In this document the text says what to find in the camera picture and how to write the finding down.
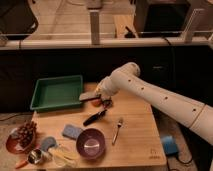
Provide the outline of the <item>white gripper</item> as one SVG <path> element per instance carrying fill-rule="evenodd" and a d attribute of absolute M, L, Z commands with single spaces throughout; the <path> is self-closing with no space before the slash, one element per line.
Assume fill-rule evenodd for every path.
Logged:
<path fill-rule="evenodd" d="M 110 99 L 114 94 L 111 79 L 109 77 L 102 79 L 96 87 L 96 92 L 101 95 L 102 100 Z"/>

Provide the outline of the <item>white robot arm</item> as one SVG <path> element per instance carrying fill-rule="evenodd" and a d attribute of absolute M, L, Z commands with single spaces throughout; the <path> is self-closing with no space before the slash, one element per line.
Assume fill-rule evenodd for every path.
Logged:
<path fill-rule="evenodd" d="M 129 91 L 213 145 L 213 107 L 147 83 L 139 75 L 139 66 L 128 62 L 102 79 L 96 91 L 107 96 Z"/>

